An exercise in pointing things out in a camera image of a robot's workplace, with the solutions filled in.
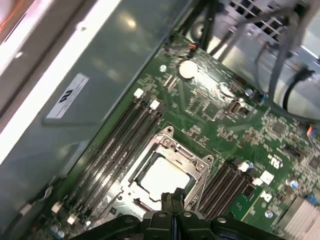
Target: black cable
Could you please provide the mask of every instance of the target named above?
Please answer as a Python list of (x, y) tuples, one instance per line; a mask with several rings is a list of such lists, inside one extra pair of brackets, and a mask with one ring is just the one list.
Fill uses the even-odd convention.
[(207, 51), (214, 31), (215, 18), (218, 11), (219, 0), (210, 0), (204, 19), (202, 35), (200, 38), (200, 48)]
[(200, 0), (199, 3), (193, 8), (192, 12), (186, 18), (186, 20), (182, 23), (182, 25), (178, 28), (178, 33), (182, 35), (186, 35), (188, 30), (196, 21), (197, 17), (202, 13), (204, 10), (208, 0)]
[[(269, 43), (267, 42), (263, 47), (262, 49), (259, 51), (258, 55), (257, 55), (257, 58), (255, 59), (254, 61), (254, 70), (252, 72), (252, 75), (253, 75), (253, 79), (254, 79), (254, 82), (256, 84), (256, 87), (258, 89), (258, 91), (261, 93), (261, 94), (265, 94), (264, 90), (262, 89), (262, 86), (260, 84), (260, 81), (259, 81), (259, 61), (261, 59), (261, 56), (263, 55), (263, 52), (267, 49)], [(319, 124), (320, 123), (320, 120), (319, 119), (312, 119), (312, 118), (308, 118), (308, 117), (303, 117), (303, 116), (300, 116), (300, 115), (296, 115), (296, 114), (293, 114), (293, 113), (290, 113), (286, 110), (284, 110), (282, 107), (280, 107), (279, 105), (277, 105), (276, 103), (273, 102), (273, 100), (270, 100), (269, 98), (266, 98), (265, 99), (265, 103), (276, 113), (284, 116), (284, 117), (287, 117), (287, 118), (292, 118), (292, 119), (296, 119), (300, 122), (303, 122), (303, 123), (309, 123), (309, 124)]]
[(233, 36), (232, 36), (231, 40), (229, 41), (228, 45), (226, 46), (226, 48), (223, 50), (223, 52), (218, 57), (218, 61), (220, 63), (222, 63), (225, 60), (225, 58), (227, 57), (227, 55), (229, 55), (231, 50), (236, 45), (237, 41), (240, 39), (241, 35), (244, 33), (245, 29), (246, 29), (245, 26), (241, 26), (235, 31), (235, 33), (233, 34)]
[(314, 73), (315, 73), (315, 71), (309, 70), (308, 67), (305, 66), (294, 75), (293, 81), (289, 85), (289, 87), (286, 90), (284, 97), (283, 97), (282, 108), (284, 110), (288, 111), (288, 102), (289, 102), (290, 94), (291, 94), (292, 90), (295, 88), (295, 86), (299, 82), (304, 81), (307, 78), (309, 78)]
[(291, 50), (293, 40), (295, 39), (296, 31), (298, 28), (298, 21), (294, 14), (289, 17), (289, 26), (286, 30), (286, 35), (283, 42), (280, 43), (280, 49), (276, 61), (274, 63), (268, 89), (268, 98), (274, 101), (277, 83), (288, 58), (288, 53)]
[[(277, 10), (272, 11), (272, 12), (266, 12), (266, 13), (263, 13), (263, 14), (261, 14), (259, 16), (254, 16), (252, 18), (242, 20), (239, 23), (237, 23), (234, 27), (236, 29), (241, 29), (241, 27), (243, 27), (243, 26), (245, 26), (247, 24), (255, 24), (255, 23), (267, 20), (269, 18), (278, 16), (278, 15), (289, 16), (291, 13), (292, 13), (292, 8), (283, 7), (281, 9), (277, 9)], [(229, 31), (223, 36), (223, 38), (221, 39), (219, 44), (209, 54), (211, 56), (215, 55), (228, 42), (228, 40), (231, 38), (233, 33), (234, 32), (229, 29)]]

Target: chip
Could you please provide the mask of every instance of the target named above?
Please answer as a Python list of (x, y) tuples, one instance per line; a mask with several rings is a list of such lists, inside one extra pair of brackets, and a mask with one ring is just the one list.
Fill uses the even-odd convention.
[(283, 202), (286, 198), (285, 196), (283, 196), (282, 194), (278, 193), (276, 196), (276, 199), (278, 199), (279, 201)]
[(248, 199), (250, 199), (252, 197), (254, 190), (255, 188), (249, 185), (244, 190), (243, 195), (245, 195)]
[(276, 122), (273, 125), (272, 131), (274, 131), (277, 135), (280, 135), (285, 129), (285, 126), (280, 122)]
[(246, 134), (243, 138), (246, 142), (250, 142), (252, 140), (252, 137), (249, 134)]
[(292, 195), (295, 191), (290, 186), (284, 186), (284, 192), (287, 196)]
[(314, 156), (311, 161), (309, 162), (309, 166), (313, 169), (317, 169), (320, 165), (320, 159), (316, 156)]
[(247, 145), (247, 142), (246, 142), (246, 141), (241, 141), (241, 142), (239, 142), (239, 146), (240, 146), (241, 148), (245, 147), (246, 145)]

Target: green circuit board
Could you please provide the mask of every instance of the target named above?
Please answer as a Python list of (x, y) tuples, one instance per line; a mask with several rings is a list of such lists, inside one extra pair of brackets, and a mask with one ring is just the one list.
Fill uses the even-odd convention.
[[(174, 42), (175, 46), (188, 44), (183, 37)], [(188, 52), (188, 48), (159, 50), (54, 198), (64, 197), (140, 88), (166, 108), (154, 132), (173, 126), (174, 138), (185, 147), (198, 156), (213, 155), (210, 177), (226, 159), (238, 157), (253, 164), (255, 177), (264, 183), (256, 186), (249, 196), (238, 195), (227, 212), (238, 220), (273, 232), (295, 196), (318, 194), (318, 166), (310, 163), (320, 164), (319, 153), (311, 147), (298, 122), (273, 113), (253, 86), (201, 49), (191, 59), (198, 66), (197, 75), (191, 81), (180, 79), (177, 66)], [(235, 99), (240, 101), (241, 108), (232, 112)], [(286, 151), (288, 146), (299, 156)], [(287, 186), (289, 179), (298, 182), (296, 189)], [(266, 217), (268, 211), (272, 216)]]

